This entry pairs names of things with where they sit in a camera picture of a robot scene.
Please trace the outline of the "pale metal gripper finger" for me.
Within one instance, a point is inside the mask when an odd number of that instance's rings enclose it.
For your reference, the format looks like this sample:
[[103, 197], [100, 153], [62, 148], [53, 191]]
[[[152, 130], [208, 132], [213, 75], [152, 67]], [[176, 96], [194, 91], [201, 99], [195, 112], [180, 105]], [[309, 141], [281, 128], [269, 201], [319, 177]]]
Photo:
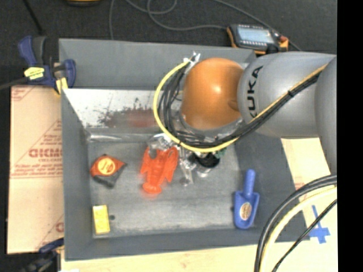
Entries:
[[184, 158], [180, 160], [179, 165], [183, 173], [183, 177], [180, 179], [180, 183], [183, 186], [194, 184], [193, 170], [196, 168], [196, 164], [191, 162], [189, 159]]

